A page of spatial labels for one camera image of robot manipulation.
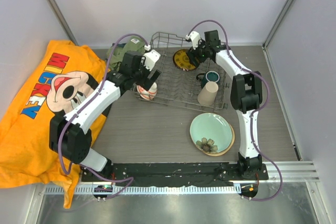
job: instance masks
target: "mickey mouse graphic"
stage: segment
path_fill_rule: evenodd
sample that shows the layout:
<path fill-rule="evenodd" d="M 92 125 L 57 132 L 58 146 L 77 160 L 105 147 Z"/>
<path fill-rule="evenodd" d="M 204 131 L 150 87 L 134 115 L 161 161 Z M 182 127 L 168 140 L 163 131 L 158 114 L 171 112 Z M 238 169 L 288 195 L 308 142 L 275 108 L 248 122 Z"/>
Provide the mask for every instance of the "mickey mouse graphic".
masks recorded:
<path fill-rule="evenodd" d="M 98 87 L 98 82 L 89 73 L 73 71 L 56 75 L 51 80 L 47 105 L 55 114 L 64 116 L 79 106 Z M 110 106 L 102 113 L 107 116 Z"/>

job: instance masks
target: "black and yellow plate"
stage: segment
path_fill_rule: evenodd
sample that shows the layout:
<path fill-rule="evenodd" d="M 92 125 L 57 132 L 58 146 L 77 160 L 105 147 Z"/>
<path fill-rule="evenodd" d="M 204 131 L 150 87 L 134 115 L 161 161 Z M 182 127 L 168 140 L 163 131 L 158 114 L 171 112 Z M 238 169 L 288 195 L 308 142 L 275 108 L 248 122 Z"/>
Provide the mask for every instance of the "black and yellow plate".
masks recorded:
<path fill-rule="evenodd" d="M 173 62 L 175 66 L 183 71 L 193 71 L 196 67 L 189 62 L 187 51 L 188 49 L 181 49 L 177 51 L 173 56 Z"/>

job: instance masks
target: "yellow fabric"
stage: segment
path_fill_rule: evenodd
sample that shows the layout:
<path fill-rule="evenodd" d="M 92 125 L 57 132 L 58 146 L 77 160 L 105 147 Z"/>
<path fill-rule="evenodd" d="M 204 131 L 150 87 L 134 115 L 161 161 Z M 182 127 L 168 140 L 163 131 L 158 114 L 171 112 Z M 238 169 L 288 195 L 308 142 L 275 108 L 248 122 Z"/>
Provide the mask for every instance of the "yellow fabric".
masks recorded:
<path fill-rule="evenodd" d="M 43 60 L 0 123 L 0 188 L 54 182 L 65 189 L 64 207 L 70 208 L 80 168 L 73 165 L 71 173 L 64 175 L 58 154 L 49 149 L 49 122 L 92 93 L 105 67 L 88 46 L 78 47 L 66 40 L 49 43 Z M 105 120 L 100 115 L 92 124 L 92 144 Z"/>

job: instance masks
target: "dish rack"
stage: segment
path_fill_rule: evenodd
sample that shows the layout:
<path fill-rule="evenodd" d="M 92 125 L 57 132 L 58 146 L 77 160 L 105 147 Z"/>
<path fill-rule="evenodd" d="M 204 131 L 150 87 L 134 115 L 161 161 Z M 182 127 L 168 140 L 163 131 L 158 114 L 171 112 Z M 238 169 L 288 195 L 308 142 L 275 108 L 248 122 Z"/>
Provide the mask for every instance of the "dish rack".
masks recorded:
<path fill-rule="evenodd" d="M 175 66 L 173 62 L 174 54 L 180 49 L 189 49 L 191 46 L 192 44 L 187 42 L 185 38 L 175 34 L 155 33 L 151 39 L 151 47 L 161 54 L 153 69 L 161 72 L 156 80 L 158 91 L 153 100 L 146 100 L 140 96 L 135 85 L 133 87 L 135 96 L 144 101 L 204 112 L 218 112 L 223 108 L 226 109 L 227 104 L 224 100 L 224 93 L 229 84 L 225 82 L 226 72 L 220 66 L 210 59 L 207 59 L 193 71 L 183 71 Z M 221 79 L 218 84 L 218 92 L 214 104 L 211 106 L 202 106 L 197 101 L 197 96 L 201 91 L 201 82 L 196 80 L 196 76 L 199 73 L 206 73 L 210 70 L 219 73 Z"/>

